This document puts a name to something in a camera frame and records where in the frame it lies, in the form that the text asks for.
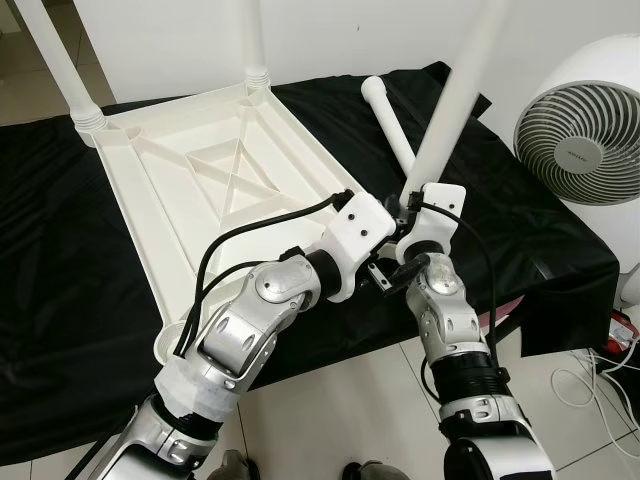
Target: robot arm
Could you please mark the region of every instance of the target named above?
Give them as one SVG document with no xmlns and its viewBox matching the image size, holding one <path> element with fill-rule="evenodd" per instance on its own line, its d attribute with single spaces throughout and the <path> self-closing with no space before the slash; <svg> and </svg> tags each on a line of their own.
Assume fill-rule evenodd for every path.
<svg viewBox="0 0 640 480">
<path fill-rule="evenodd" d="M 427 184 L 424 201 L 461 208 L 460 188 Z M 428 255 L 407 289 L 406 301 L 418 322 L 439 395 L 440 431 L 450 442 L 445 478 L 555 479 L 547 454 L 507 387 L 506 370 L 491 357 L 478 317 L 466 301 L 464 284 L 442 253 L 448 253 L 455 231 L 447 220 L 419 210 L 397 249 L 399 260 L 415 245 L 422 245 L 422 255 Z"/>
<path fill-rule="evenodd" d="M 136 412 L 90 480 L 187 479 L 213 449 L 218 430 L 264 366 L 278 334 L 299 312 L 355 288 L 355 272 L 395 231 L 371 195 L 351 198 L 320 241 L 246 276 L 185 352 L 155 379 L 156 392 Z"/>
<path fill-rule="evenodd" d="M 427 184 L 423 199 L 459 214 L 461 187 Z M 90 480 L 192 478 L 213 449 L 218 430 L 264 366 L 278 334 L 319 300 L 340 302 L 355 272 L 394 233 L 396 223 L 368 194 L 354 196 L 307 252 L 266 262 L 241 292 L 219 308 L 185 352 L 155 379 L 149 396 Z M 421 209 L 396 245 L 411 274 L 407 304 L 418 321 L 441 402 L 440 430 L 451 443 L 448 480 L 550 480 L 553 467 L 491 358 L 478 318 L 466 302 L 450 258 L 456 225 Z M 369 265 L 372 275 L 381 275 Z M 389 290 L 382 277 L 378 285 Z"/>
</svg>

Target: white fan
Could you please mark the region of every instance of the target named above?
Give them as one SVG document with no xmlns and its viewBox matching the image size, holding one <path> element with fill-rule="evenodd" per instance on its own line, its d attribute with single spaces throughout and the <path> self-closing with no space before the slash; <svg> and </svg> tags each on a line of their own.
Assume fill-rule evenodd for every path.
<svg viewBox="0 0 640 480">
<path fill-rule="evenodd" d="M 620 262 L 616 303 L 640 304 L 640 35 L 587 45 L 524 110 L 516 155 Z"/>
</svg>

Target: black wire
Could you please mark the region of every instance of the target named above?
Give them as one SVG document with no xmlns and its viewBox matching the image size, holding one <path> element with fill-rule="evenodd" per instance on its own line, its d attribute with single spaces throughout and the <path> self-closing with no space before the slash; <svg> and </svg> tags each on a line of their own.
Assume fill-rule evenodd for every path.
<svg viewBox="0 0 640 480">
<path fill-rule="evenodd" d="M 176 350 L 180 352 L 184 352 L 198 333 L 199 323 L 200 323 L 200 313 L 202 311 L 202 300 L 203 300 L 203 287 L 204 287 L 204 276 L 207 270 L 207 265 L 209 264 L 209 260 L 213 256 L 216 249 L 222 245 L 225 241 L 233 238 L 242 233 L 250 232 L 252 230 L 257 230 L 259 228 L 268 227 L 270 225 L 275 225 L 277 223 L 286 222 L 288 220 L 293 220 L 295 218 L 304 217 L 311 213 L 322 210 L 325 207 L 331 205 L 335 200 L 339 198 L 341 194 L 333 194 L 326 200 L 323 200 L 320 203 L 312 205 L 311 207 L 303 208 L 302 210 L 298 210 L 291 213 L 285 213 L 283 215 L 279 215 L 273 218 L 267 218 L 265 220 L 259 220 L 257 222 L 249 223 L 247 225 L 243 225 L 241 227 L 234 228 L 233 230 L 229 230 L 228 232 L 223 233 L 218 238 L 216 238 L 211 245 L 207 248 L 202 256 L 202 260 L 200 261 L 200 267 L 198 268 L 198 276 L 196 278 L 196 292 L 195 298 L 193 302 L 193 307 L 187 316 L 187 321 L 185 323 L 185 327 L 182 330 L 182 335 L 180 335 L 180 339 L 178 340 L 178 345 L 176 346 Z"/>
<path fill-rule="evenodd" d="M 122 429 L 129 423 L 129 421 L 133 418 L 133 415 L 136 413 L 137 408 L 144 403 L 144 401 L 154 393 L 155 385 L 150 387 L 145 393 L 143 399 L 135 404 L 133 409 L 127 410 L 127 413 L 120 417 L 109 430 L 105 431 L 102 436 L 93 444 L 93 446 L 89 449 L 87 453 L 80 459 L 80 461 L 73 467 L 73 469 L 69 472 L 69 474 L 64 477 L 64 480 L 75 480 L 78 475 L 87 467 L 89 462 L 96 456 L 96 454 L 105 446 L 105 444 L 109 441 L 109 439 L 120 433 Z"/>
<path fill-rule="evenodd" d="M 430 205 L 425 202 L 420 202 L 420 206 L 422 208 L 426 208 L 427 210 L 431 210 L 433 212 L 444 215 L 445 217 L 448 217 L 456 222 L 458 225 L 464 227 L 464 229 L 467 230 L 467 232 L 469 232 L 475 239 L 478 247 L 480 248 L 480 251 L 482 252 L 482 256 L 484 257 L 484 260 L 487 264 L 487 270 L 489 272 L 489 290 L 491 292 L 491 306 L 489 310 L 489 339 L 487 343 L 489 345 L 491 356 L 493 357 L 496 366 L 498 366 L 498 351 L 496 348 L 496 344 L 498 343 L 496 340 L 496 274 L 493 268 L 493 262 L 491 261 L 491 257 L 489 256 L 489 251 L 487 250 L 487 247 L 485 246 L 484 241 L 482 240 L 480 235 L 478 235 L 478 232 L 476 232 L 471 225 L 462 220 L 460 217 L 457 217 L 444 208 L 436 207 L 435 205 Z"/>
<path fill-rule="evenodd" d="M 204 290 L 202 291 L 202 299 L 201 299 L 201 301 L 204 300 L 204 298 L 209 294 L 209 292 L 211 292 L 211 290 L 213 290 L 215 288 L 216 285 L 218 285 L 222 280 L 227 278 L 232 273 L 235 273 L 238 270 L 242 270 L 243 268 L 255 267 L 256 265 L 260 265 L 261 263 L 264 263 L 265 261 L 266 260 L 253 260 L 253 261 L 250 261 L 250 262 L 239 263 L 238 265 L 234 265 L 233 267 L 227 268 L 224 272 L 222 272 L 216 278 L 211 280 L 211 282 L 209 282 L 209 284 L 204 288 Z M 187 324 L 185 323 L 185 326 L 184 326 L 184 329 L 183 329 L 183 334 L 184 334 L 186 329 L 187 329 Z M 189 339 L 188 345 L 191 345 L 191 343 L 193 343 L 193 340 L 195 340 L 195 337 L 197 336 L 197 334 L 198 334 L 198 327 L 193 328 L 192 330 L 189 330 L 189 332 L 188 332 L 188 339 Z M 180 345 L 180 342 L 178 342 L 178 345 L 176 345 L 176 348 L 173 351 L 173 354 L 174 355 L 182 355 L 184 353 L 184 351 L 182 351 L 183 347 L 184 347 L 184 343 L 182 345 Z"/>
<path fill-rule="evenodd" d="M 422 359 L 422 365 L 420 365 L 420 380 L 422 380 L 422 386 L 424 387 L 424 389 L 427 391 L 427 393 L 429 394 L 429 396 L 431 398 L 433 398 L 436 402 L 440 403 L 440 399 L 438 398 L 438 396 L 433 393 L 433 391 L 429 388 L 429 385 L 427 385 L 427 379 L 424 378 L 424 374 L 425 374 L 425 370 L 427 369 L 427 357 L 424 357 Z"/>
</svg>

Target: black cloth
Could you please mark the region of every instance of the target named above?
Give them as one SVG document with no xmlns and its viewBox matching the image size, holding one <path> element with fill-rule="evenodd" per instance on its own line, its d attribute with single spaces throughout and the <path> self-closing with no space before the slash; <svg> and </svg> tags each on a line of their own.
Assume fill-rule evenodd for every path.
<svg viewBox="0 0 640 480">
<path fill-rule="evenodd" d="M 417 150 L 448 69 L 384 75 Z M 360 94 L 364 77 L 273 87 L 276 96 L 379 199 L 404 175 Z M 139 108 L 137 102 L 106 114 Z M 480 98 L 474 115 L 488 102 Z M 162 323 L 95 150 L 68 116 L 0 128 L 0 465 L 95 440 L 139 400 L 159 370 Z M 442 181 L 464 185 L 463 218 L 485 239 L 500 303 L 526 294 L 506 328 L 522 324 L 523 353 L 599 345 L 607 335 L 618 263 L 604 243 L 471 117 Z M 478 311 L 486 269 L 463 230 L 453 259 Z M 370 284 L 324 302 L 279 338 L 254 386 L 416 335 L 403 295 Z"/>
</svg>

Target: wall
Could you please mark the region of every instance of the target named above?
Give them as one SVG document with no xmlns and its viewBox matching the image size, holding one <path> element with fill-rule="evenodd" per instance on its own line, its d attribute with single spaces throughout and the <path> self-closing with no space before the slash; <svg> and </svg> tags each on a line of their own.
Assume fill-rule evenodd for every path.
<svg viewBox="0 0 640 480">
<path fill-rule="evenodd" d="M 19 31 L 20 25 L 18 25 L 6 0 L 0 0 L 0 32 L 14 33 Z"/>
<path fill-rule="evenodd" d="M 75 0 L 119 102 L 242 80 L 235 0 Z M 479 0 L 262 0 L 274 84 L 452 63 Z M 542 79 L 580 46 L 640 30 L 638 0 L 513 0 L 482 91 L 510 145 Z"/>
</svg>

